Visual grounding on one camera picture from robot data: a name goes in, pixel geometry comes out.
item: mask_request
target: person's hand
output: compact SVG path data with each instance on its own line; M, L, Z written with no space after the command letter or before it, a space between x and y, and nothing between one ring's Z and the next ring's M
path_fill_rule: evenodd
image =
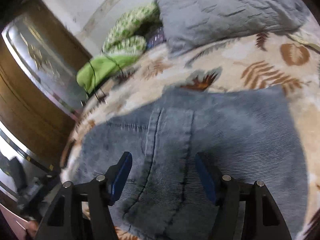
M35 220L31 220L27 224L26 231L29 234L29 236L31 236L32 238L35 238L38 228L39 228L38 222Z

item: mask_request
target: metal screw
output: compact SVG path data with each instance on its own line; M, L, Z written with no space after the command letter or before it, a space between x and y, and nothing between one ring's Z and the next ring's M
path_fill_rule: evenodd
M97 181L103 181L106 177L104 175L99 175L98 177L96 177Z
M257 185L260 187L264 186L264 182L262 180L257 180Z
M66 181L65 183L63 183L63 187L67 188L70 187L72 185L71 181Z
M229 175L223 175L222 179L225 180L225 181L230 181L231 177Z

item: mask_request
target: fabric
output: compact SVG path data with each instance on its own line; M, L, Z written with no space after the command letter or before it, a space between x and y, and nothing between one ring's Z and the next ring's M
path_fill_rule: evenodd
M320 44L320 27L312 15L294 34ZM281 85L308 169L308 208L300 234L303 236L320 208L319 63L316 51L291 40L286 33L259 33L213 42L173 59L169 59L167 46L159 45L124 70L124 76L117 74L109 79L101 87L107 95L103 101L91 98L87 102L81 121L70 135L70 143L75 143L61 181L73 179L88 131L156 101L170 87L226 93ZM98 91L98 96L103 96L102 92ZM133 237L119 228L117 233L120 240Z
M77 73L79 86L90 94L94 88L107 76L110 76L119 68L124 68L134 63L139 57L132 55L98 56L86 63Z
M301 0L156 0L171 56L225 38L300 27Z
M92 67L88 62L78 71L79 86L90 94L104 78L119 71L119 67L134 63L146 50L147 42L142 36L133 34L144 22L150 21L159 21L159 8L154 2L124 13L110 30L102 55L90 61Z
M302 45L306 45L306 46L312 47L313 49L315 49L318 52L320 52L320 46L318 44L314 44L314 43L305 41L305 40L303 40L303 38L298 37L298 36L293 35L293 34L288 34L288 37L290 37L292 40L294 40L294 41L296 41L296 42L298 42L298 43L300 43Z
M102 52L109 53L112 51L113 46L133 36L134 32L138 30L144 22L154 21L159 21L159 8L154 2L146 6L138 7L128 13L124 13L117 20L116 25L110 30L106 41L102 46ZM140 38L141 41L144 42L145 48L146 41L143 37Z
M291 234L302 226L306 167L281 86L224 94L169 90L92 128L73 182L104 174L124 151L131 152L133 165L111 216L140 239L208 239L218 207L196 172L197 152L211 155L223 174L247 183L263 180Z
M157 28L155 31L153 31L150 35L151 37L147 41L147 50L166 42L164 37L164 31L163 26Z

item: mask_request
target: blanket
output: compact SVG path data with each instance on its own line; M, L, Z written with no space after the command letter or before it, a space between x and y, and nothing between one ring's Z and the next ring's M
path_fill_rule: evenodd
M320 44L320 27L312 15L297 35ZM62 182L72 180L82 140L89 130L157 100L164 88L225 93L280 85L307 163L309 190L304 224L307 230L320 207L320 55L291 40L286 33L271 32L214 42L174 59L168 55L165 44L151 49L124 75L115 76L101 87L105 100L90 99L70 136L69 141L75 143L61 174ZM125 239L125 232L117 230L119 238Z

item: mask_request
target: green patterned pillowcase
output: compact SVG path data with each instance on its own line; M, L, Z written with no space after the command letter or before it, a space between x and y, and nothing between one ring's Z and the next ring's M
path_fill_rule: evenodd
M116 25L110 30L106 41L103 44L102 52L111 52L114 45L117 45L124 39L130 38L144 22L158 21L159 14L158 5L155 2L124 13L117 20Z
M107 53L133 54L140 56L146 50L147 42L141 36L132 36L112 46Z

